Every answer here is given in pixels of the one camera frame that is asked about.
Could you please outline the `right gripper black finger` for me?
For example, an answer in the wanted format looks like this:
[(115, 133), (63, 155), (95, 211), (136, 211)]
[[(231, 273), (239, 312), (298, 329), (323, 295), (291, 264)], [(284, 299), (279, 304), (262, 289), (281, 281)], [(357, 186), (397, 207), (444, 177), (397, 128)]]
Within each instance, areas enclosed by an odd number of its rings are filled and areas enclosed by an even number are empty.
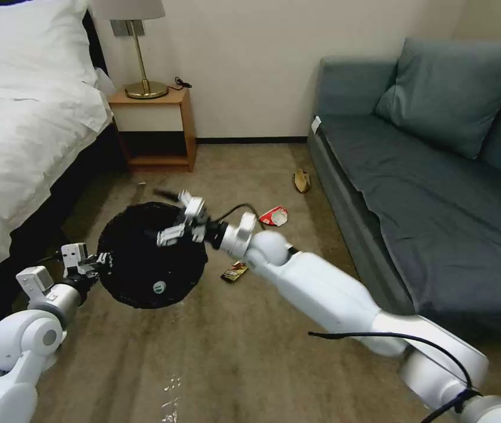
[(158, 247), (169, 247), (189, 237), (189, 226), (185, 223), (163, 229), (156, 234)]
[(207, 220), (208, 212), (203, 198), (192, 196), (187, 190), (172, 192), (153, 189), (154, 195), (166, 198), (182, 205), (183, 220)]

